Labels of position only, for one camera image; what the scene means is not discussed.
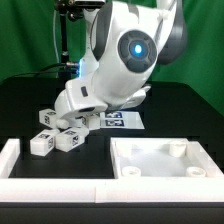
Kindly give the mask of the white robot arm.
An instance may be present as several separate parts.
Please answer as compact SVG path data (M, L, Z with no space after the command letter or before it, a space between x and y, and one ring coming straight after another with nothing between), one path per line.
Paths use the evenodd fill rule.
M175 61L187 44L182 0L156 0L154 8L112 1L83 11L86 53L79 76L66 82L54 105L57 117L71 124L140 105L155 66Z

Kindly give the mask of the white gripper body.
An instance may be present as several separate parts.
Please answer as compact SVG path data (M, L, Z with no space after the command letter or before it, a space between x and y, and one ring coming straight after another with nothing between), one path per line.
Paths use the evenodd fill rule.
M65 89L58 95L54 109L58 119L71 124L76 118L104 112L108 105L93 92L90 78L76 78L66 82Z

